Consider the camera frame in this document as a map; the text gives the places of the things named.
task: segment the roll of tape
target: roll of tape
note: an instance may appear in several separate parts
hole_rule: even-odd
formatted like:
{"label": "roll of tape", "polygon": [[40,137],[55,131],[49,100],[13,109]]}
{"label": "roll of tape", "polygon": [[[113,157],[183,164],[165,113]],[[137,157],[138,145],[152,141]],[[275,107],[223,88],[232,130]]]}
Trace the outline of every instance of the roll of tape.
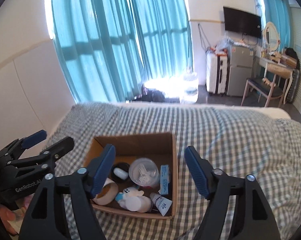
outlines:
{"label": "roll of tape", "polygon": [[105,206],[114,200],[117,193],[118,193],[117,184],[111,179],[107,178],[104,183],[102,192],[98,194],[96,198],[93,199],[93,201],[98,205]]}

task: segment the chair seat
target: chair seat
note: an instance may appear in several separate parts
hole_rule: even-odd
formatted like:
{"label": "chair seat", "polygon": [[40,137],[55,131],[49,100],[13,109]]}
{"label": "chair seat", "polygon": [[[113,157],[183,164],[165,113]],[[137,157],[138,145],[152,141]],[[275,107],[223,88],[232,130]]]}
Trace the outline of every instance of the chair seat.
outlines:
{"label": "chair seat", "polygon": [[[257,87],[260,91],[265,93],[266,95],[270,92],[270,86],[267,86],[263,82],[263,78],[248,78],[248,81]],[[273,94],[271,95],[272,98],[281,97],[283,94],[283,91],[279,87],[274,87]]]}

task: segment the blue gripper pad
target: blue gripper pad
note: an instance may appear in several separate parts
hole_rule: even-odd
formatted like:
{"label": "blue gripper pad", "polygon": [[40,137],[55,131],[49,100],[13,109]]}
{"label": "blue gripper pad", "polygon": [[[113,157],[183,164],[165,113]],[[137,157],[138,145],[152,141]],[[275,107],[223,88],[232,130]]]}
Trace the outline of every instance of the blue gripper pad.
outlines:
{"label": "blue gripper pad", "polygon": [[107,144],[102,155],[92,159],[87,166],[87,169],[89,170],[89,176],[93,179],[89,192],[92,199],[102,191],[104,183],[115,161],[115,156],[115,146]]}
{"label": "blue gripper pad", "polygon": [[188,146],[185,149],[185,160],[199,194],[208,199],[210,194],[208,180],[199,164],[200,160],[204,160],[200,157],[193,146]]}
{"label": "blue gripper pad", "polygon": [[47,133],[44,130],[40,130],[29,137],[25,138],[23,143],[21,144],[21,147],[23,149],[29,149],[35,146],[36,144],[40,143],[41,141],[44,141],[47,137]]}

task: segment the plaid blanket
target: plaid blanket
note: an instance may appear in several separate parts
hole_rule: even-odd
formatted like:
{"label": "plaid blanket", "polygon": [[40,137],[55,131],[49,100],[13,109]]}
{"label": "plaid blanket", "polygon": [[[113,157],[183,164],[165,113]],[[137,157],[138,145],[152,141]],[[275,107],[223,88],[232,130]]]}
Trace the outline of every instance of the plaid blanket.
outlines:
{"label": "plaid blanket", "polygon": [[[301,124],[271,119],[248,110],[180,108],[89,103],[76,105],[49,139],[65,136],[74,149],[57,162],[56,175],[81,167],[94,136],[171,132],[176,138],[179,202],[172,220],[148,220],[96,212],[106,239],[192,239],[203,219],[207,201],[198,194],[188,171],[184,149],[193,145],[202,158],[230,176],[256,176],[273,210],[282,240],[301,224]],[[79,239],[69,198],[65,199],[73,239]],[[227,239],[235,198],[229,200],[221,239]]]}

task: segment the television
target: television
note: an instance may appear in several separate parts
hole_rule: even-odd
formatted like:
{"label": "television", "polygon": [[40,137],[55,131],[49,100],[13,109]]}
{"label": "television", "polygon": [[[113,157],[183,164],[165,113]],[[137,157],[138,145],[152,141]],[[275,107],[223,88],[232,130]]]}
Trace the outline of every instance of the television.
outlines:
{"label": "television", "polygon": [[224,6],[225,30],[261,39],[261,17]]}

